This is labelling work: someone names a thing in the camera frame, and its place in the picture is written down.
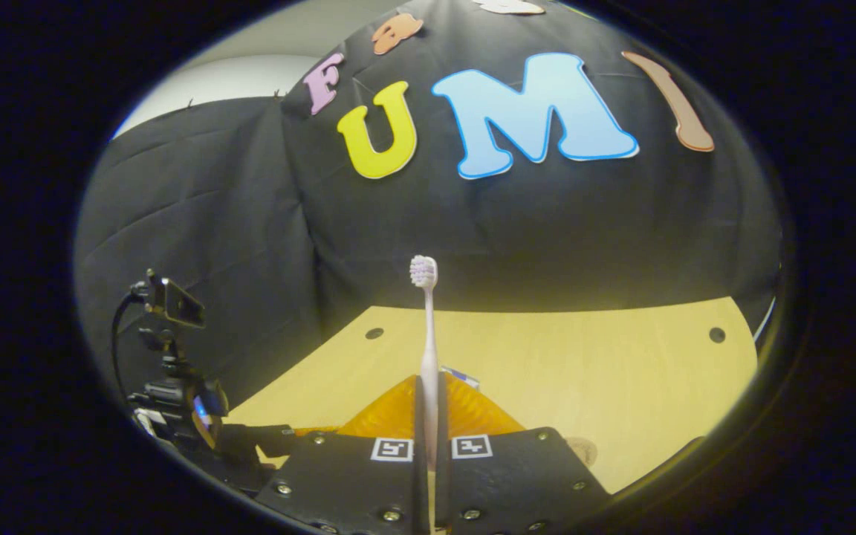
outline black fabric backdrop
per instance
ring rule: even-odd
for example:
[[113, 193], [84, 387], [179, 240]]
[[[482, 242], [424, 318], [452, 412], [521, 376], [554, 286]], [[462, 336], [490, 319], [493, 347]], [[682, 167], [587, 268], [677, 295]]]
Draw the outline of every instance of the black fabric backdrop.
[[[318, 115], [296, 84], [271, 98], [210, 103], [137, 126], [110, 143], [82, 204], [75, 280], [82, 324], [105, 372], [116, 302], [153, 267], [207, 305], [190, 358], [220, 377], [231, 403], [257, 392], [370, 305], [419, 307], [414, 254], [434, 256], [440, 309], [587, 311], [731, 295], [752, 331], [774, 295], [781, 224], [768, 171], [748, 136], [677, 65], [628, 35], [545, 4], [547, 13], [488, 13], [472, 2], [417, 0], [336, 48], [337, 97]], [[383, 56], [371, 34], [397, 13], [425, 21]], [[476, 68], [520, 89], [525, 59], [568, 52], [624, 131], [632, 158], [574, 162], [551, 148], [532, 163], [512, 150], [502, 175], [458, 176], [461, 137], [431, 87]], [[676, 139], [669, 105], [621, 51], [668, 68], [716, 142]], [[415, 155], [380, 180], [357, 174], [336, 122], [355, 106], [376, 150], [391, 146], [376, 92], [404, 80]], [[129, 390], [157, 374], [125, 321]]]

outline yellow letter u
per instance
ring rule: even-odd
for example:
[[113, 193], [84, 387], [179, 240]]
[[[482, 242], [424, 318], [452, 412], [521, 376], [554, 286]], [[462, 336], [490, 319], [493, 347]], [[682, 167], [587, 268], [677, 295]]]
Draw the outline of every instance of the yellow letter u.
[[391, 126], [392, 135], [395, 136], [395, 142], [385, 152], [375, 152], [372, 148], [366, 128], [366, 106], [358, 106], [346, 113], [336, 125], [336, 130], [346, 137], [352, 166], [366, 178], [381, 178], [398, 172], [415, 154], [418, 137], [415, 136], [415, 123], [405, 103], [405, 89], [408, 89], [408, 82], [394, 82], [372, 99], [373, 104], [385, 108], [388, 126]]

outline white toothbrush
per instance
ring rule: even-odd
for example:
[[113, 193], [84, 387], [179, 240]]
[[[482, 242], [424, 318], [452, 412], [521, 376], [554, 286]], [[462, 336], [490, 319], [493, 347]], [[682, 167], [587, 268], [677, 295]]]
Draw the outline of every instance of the white toothbrush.
[[435, 469], [438, 454], [438, 349], [435, 347], [435, 304], [432, 289], [438, 284], [438, 263], [434, 258], [417, 255], [410, 268], [412, 284], [425, 290], [425, 352], [421, 357], [421, 385], [424, 387], [425, 450], [428, 470]]

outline white wall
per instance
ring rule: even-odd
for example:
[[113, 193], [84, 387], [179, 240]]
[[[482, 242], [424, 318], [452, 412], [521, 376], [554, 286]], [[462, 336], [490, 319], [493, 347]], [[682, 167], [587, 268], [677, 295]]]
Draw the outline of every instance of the white wall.
[[253, 55], [221, 59], [176, 71], [157, 84], [114, 133], [118, 137], [154, 117], [191, 106], [255, 96], [288, 94], [319, 58]]

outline ceiling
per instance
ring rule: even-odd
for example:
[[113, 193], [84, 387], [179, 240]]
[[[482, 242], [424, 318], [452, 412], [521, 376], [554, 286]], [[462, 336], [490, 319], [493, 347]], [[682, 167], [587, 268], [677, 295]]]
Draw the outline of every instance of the ceiling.
[[304, 0], [269, 13], [201, 52], [179, 71], [221, 59], [285, 54], [320, 58], [406, 0]]

